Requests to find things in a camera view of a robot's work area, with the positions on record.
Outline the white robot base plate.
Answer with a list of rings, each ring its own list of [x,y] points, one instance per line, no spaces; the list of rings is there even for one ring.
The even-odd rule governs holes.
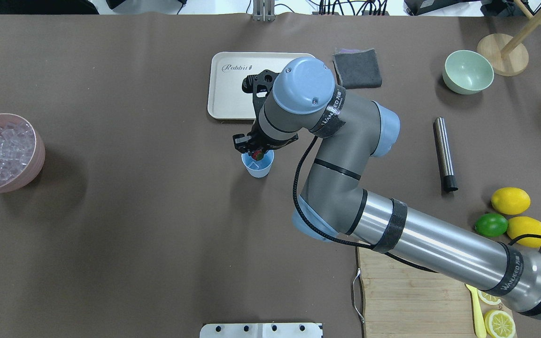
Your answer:
[[[321,323],[209,323],[200,338],[323,338]]]

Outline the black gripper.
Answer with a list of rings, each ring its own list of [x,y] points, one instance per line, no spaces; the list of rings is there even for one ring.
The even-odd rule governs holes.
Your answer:
[[[298,133],[288,137],[286,140],[277,140],[268,136],[256,120],[251,131],[247,134],[238,133],[232,136],[234,148],[241,154],[252,154],[254,161],[261,161],[273,150],[279,150],[286,145],[299,139]]]

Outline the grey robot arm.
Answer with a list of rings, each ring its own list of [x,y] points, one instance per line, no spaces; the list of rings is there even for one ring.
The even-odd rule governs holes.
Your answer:
[[[320,141],[303,182],[300,166],[294,175],[294,223],[304,232],[468,283],[541,320],[541,248],[487,239],[367,189],[369,161],[397,141],[397,114],[337,84],[311,56],[249,75],[242,90],[253,97],[255,120],[232,138],[241,154],[262,160],[300,131]]]

